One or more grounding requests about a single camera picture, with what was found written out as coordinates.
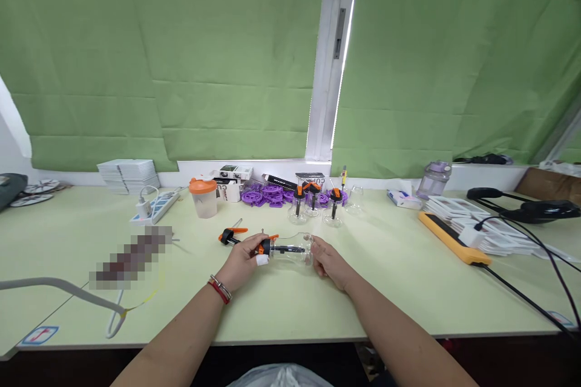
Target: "red bracelet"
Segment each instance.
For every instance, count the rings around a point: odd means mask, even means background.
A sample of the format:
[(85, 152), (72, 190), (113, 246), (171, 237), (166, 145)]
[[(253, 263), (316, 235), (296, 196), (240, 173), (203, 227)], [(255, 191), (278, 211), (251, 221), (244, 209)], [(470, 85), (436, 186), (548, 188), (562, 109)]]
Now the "red bracelet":
[(224, 304), (227, 305), (230, 302), (230, 300), (232, 299), (232, 294), (228, 292), (228, 289), (224, 287), (224, 285), (220, 281), (216, 280), (216, 277), (214, 275), (210, 275), (208, 284), (212, 286), (216, 290), (216, 292), (218, 292), (218, 294), (222, 298), (222, 301), (224, 301)]

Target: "purple water bottle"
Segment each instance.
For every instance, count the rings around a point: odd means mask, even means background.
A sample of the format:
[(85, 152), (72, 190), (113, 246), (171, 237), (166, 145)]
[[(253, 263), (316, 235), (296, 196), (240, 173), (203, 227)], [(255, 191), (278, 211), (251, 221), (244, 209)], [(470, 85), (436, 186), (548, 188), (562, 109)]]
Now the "purple water bottle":
[(431, 162), (424, 168), (424, 178), (422, 178), (416, 195), (425, 200), (430, 195), (442, 195), (451, 173), (452, 167), (448, 162), (441, 160)]

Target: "white cable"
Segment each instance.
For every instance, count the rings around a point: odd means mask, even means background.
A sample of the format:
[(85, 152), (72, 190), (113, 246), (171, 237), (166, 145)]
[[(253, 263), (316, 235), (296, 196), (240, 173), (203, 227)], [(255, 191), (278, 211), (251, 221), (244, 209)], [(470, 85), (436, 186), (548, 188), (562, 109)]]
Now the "white cable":
[[(123, 290), (119, 291), (119, 295), (117, 297), (117, 303), (114, 304), (111, 301), (108, 301), (104, 298), (96, 296), (92, 293), (87, 292), (86, 290), (81, 289), (80, 287), (75, 286), (68, 281), (65, 281), (60, 278), (52, 278), (52, 277), (36, 277), (36, 278), (23, 278), (18, 280), (10, 280), (10, 281), (0, 281), (0, 290), (6, 290), (11, 288), (19, 288), (19, 287), (30, 287), (34, 285), (49, 285), (53, 287), (57, 287), (67, 293), (75, 295), (78, 298), (84, 299), (87, 302), (91, 302), (96, 305), (100, 305), (101, 307), (108, 308), (109, 310), (113, 310), (113, 315), (109, 321), (109, 325), (107, 326), (107, 331), (105, 333), (105, 337), (107, 339), (112, 338), (117, 334), (121, 325), (123, 325), (125, 321), (125, 314), (126, 309), (119, 305), (121, 303), (121, 297), (123, 296)], [(111, 326), (113, 325), (113, 319), (115, 318), (115, 313), (118, 313), (120, 316), (119, 322), (117, 323), (113, 332), (111, 332)]]
[(143, 190), (146, 187), (151, 187), (151, 188), (155, 189), (156, 192), (157, 192), (156, 200), (153, 202), (153, 209), (151, 211), (151, 219), (153, 219), (153, 215), (156, 214), (156, 205), (157, 205), (157, 202), (159, 200), (159, 189), (156, 188), (155, 186), (152, 186), (150, 184), (147, 184), (146, 186), (142, 187), (141, 190), (139, 191), (139, 201), (142, 201), (143, 200)]
[[(123, 289), (119, 290), (119, 294), (117, 295), (117, 305), (121, 304), (121, 298), (123, 298)], [(119, 322), (117, 323), (117, 326), (115, 327), (113, 332), (111, 332), (111, 327), (113, 326), (113, 320), (115, 319), (115, 314), (116, 314), (115, 311), (111, 313), (111, 318), (109, 319), (109, 324), (107, 325), (107, 329), (105, 330), (105, 337), (107, 339), (115, 337), (115, 334), (117, 334), (119, 332), (119, 330), (121, 329), (121, 325), (123, 325), (123, 323), (125, 322), (126, 316), (119, 316)]]

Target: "orange bottle cap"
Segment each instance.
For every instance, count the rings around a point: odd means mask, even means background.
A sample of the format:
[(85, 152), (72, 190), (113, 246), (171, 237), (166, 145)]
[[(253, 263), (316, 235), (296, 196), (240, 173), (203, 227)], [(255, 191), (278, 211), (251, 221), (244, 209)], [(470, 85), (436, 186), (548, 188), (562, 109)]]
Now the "orange bottle cap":
[(216, 190), (218, 184), (215, 180), (196, 180), (192, 178), (189, 182), (189, 191), (194, 195), (208, 194)]

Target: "hand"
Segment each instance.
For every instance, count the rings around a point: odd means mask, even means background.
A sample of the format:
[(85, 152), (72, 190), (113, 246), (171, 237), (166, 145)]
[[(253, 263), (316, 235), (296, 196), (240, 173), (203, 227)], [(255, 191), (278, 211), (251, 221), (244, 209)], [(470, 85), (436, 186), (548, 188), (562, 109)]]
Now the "hand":
[(250, 279), (256, 269), (256, 258), (254, 250), (268, 235), (258, 233), (244, 239), (234, 245), (224, 266), (216, 274), (216, 279), (220, 281), (230, 293), (234, 293)]
[(337, 250), (320, 237), (313, 236), (310, 251), (315, 257), (315, 271), (322, 277), (330, 277), (339, 290), (346, 291), (349, 284), (359, 276)]

